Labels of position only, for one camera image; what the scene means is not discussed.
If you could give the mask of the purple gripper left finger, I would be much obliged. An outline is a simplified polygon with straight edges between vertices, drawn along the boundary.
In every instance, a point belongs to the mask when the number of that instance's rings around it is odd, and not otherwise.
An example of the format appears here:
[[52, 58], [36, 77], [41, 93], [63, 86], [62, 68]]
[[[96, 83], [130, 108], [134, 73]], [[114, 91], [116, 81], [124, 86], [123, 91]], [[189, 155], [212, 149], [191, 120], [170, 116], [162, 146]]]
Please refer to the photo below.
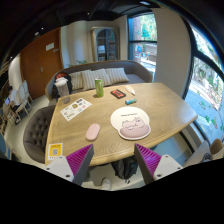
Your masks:
[[54, 159], [45, 170], [81, 186], [94, 155], [92, 144], [87, 145], [68, 156]]

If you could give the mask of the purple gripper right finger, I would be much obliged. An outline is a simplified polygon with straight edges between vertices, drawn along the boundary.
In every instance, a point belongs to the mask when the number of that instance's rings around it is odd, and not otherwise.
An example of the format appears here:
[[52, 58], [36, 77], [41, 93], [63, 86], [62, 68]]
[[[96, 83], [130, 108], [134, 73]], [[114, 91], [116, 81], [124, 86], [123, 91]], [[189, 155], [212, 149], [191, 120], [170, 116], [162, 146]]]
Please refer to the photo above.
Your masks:
[[142, 145], [136, 144], [134, 154], [145, 184], [150, 184], [182, 169], [170, 155], [159, 155]]

